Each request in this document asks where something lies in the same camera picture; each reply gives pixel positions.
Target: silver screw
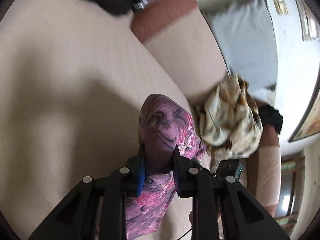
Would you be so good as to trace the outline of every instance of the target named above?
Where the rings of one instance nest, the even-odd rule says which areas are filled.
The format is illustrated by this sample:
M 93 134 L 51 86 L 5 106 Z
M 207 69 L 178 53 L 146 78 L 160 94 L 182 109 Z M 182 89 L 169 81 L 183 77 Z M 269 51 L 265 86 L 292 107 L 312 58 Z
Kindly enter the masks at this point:
M 129 169 L 127 167 L 123 167 L 119 171 L 121 174 L 127 174 L 129 172 Z
M 228 176 L 227 177 L 227 182 L 229 182 L 229 183 L 234 183 L 236 181 L 236 178 L 235 177 L 233 177 L 233 176 Z
M 82 181 L 83 181 L 84 183 L 89 183 L 89 182 L 92 181 L 92 177 L 91 177 L 91 176 L 85 176 L 85 177 L 82 179 Z
M 190 169 L 189 169 L 189 172 L 190 172 L 191 174 L 197 174 L 197 173 L 199 172 L 199 170 L 198 170 L 197 168 L 190 168 Z

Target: gray fabric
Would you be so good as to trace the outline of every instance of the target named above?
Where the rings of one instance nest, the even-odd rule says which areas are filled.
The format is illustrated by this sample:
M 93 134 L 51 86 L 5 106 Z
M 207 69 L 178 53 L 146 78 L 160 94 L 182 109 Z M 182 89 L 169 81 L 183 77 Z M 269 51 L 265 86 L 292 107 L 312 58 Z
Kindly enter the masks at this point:
M 238 0 L 204 12 L 230 74 L 240 74 L 249 92 L 277 81 L 277 47 L 266 0 Z

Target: black cable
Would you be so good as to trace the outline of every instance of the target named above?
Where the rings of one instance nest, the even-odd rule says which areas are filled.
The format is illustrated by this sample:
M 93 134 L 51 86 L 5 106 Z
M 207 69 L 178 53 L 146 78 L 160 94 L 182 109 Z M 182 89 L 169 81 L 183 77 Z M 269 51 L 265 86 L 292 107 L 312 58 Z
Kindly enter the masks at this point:
M 183 238 L 187 233 L 189 233 L 191 231 L 192 228 L 190 228 L 183 236 L 181 236 L 180 238 L 178 238 L 177 240 L 180 240 L 181 238 Z

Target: pink patterned fabric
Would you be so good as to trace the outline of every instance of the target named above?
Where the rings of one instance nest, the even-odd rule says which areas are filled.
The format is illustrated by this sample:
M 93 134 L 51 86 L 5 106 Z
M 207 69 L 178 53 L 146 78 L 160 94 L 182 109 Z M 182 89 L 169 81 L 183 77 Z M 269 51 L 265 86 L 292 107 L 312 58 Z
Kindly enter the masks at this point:
M 138 198 L 126 203 L 127 239 L 155 232 L 175 194 L 172 153 L 200 160 L 205 145 L 196 135 L 191 114 L 170 98 L 152 94 L 139 119 L 139 143 L 145 146 L 146 179 Z

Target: white wall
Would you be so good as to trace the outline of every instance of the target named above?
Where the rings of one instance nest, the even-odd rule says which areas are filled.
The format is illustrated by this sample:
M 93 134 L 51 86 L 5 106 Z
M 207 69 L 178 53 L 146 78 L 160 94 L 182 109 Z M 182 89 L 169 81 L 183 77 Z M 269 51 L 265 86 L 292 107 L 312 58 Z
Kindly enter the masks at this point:
M 320 42 L 302 40 L 301 24 L 295 0 L 284 0 L 289 15 L 279 16 L 273 0 L 267 0 L 274 24 L 278 49 L 278 80 L 275 108 L 284 117 L 279 136 L 281 155 L 299 152 L 319 136 L 288 143 L 298 126 L 313 93 L 320 63 Z
M 320 140 L 305 148 L 304 154 L 304 190 L 297 224 L 292 231 L 291 240 L 297 240 L 302 235 L 320 207 Z

